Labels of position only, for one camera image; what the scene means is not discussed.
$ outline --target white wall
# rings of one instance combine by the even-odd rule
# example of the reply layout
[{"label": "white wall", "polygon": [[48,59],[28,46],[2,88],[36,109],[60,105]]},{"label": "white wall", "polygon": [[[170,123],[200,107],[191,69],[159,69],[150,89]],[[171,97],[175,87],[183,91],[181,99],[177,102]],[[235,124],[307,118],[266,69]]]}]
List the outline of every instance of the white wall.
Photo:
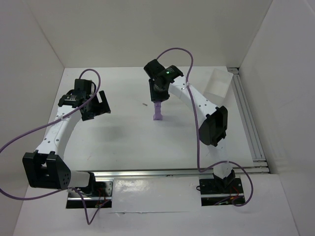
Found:
[{"label": "white wall", "polygon": [[[191,50],[198,66],[239,67],[271,0],[26,0],[65,67],[144,66]],[[182,52],[166,64],[189,65]]]},{"label": "white wall", "polygon": [[301,236],[315,235],[315,1],[274,0],[240,68]]},{"label": "white wall", "polygon": [[[21,0],[0,1],[0,146],[48,121],[63,66]],[[40,131],[17,141],[0,155],[0,187],[23,197],[22,165],[43,137]],[[12,235],[22,202],[0,195],[0,235]]]}]

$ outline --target robotic arm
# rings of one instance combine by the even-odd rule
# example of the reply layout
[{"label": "robotic arm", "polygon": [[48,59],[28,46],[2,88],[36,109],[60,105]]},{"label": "robotic arm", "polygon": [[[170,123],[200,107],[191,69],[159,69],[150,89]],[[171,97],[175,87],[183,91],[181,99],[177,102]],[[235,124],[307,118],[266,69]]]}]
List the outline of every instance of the robotic arm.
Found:
[{"label": "robotic arm", "polygon": [[[158,60],[149,62],[144,70],[150,77],[151,101],[154,102],[153,120],[162,120],[161,103],[169,98],[169,93],[181,99],[191,110],[192,102],[183,73],[174,65],[165,69]],[[209,146],[218,146],[218,142],[226,137],[227,109],[218,108],[208,101],[198,90],[189,85],[193,95],[198,117],[200,141]],[[214,167],[214,178],[219,188],[226,188],[234,179],[235,173],[229,163]]]},{"label": "robotic arm", "polygon": [[74,89],[59,100],[55,120],[60,118],[62,120],[50,127],[34,152],[27,152],[23,157],[24,169],[31,187],[59,190],[80,187],[84,192],[91,192],[97,188],[93,173],[71,171],[63,162],[65,147],[79,120],[86,121],[111,112],[104,91],[100,91],[102,102],[95,96],[82,109],[63,118],[63,115],[87,101],[94,92],[95,84],[92,81],[76,79]]}]

